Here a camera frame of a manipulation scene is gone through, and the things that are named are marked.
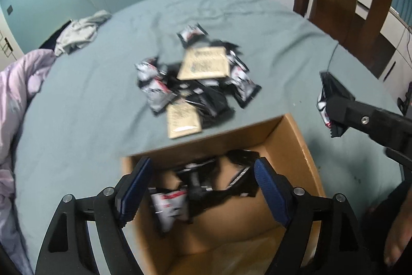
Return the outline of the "person's right hand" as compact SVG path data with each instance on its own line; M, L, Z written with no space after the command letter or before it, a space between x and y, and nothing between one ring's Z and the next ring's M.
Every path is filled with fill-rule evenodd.
M395 264L411 240L412 235L412 195L408 190L399 214L388 233L384 249L384 262L388 266Z

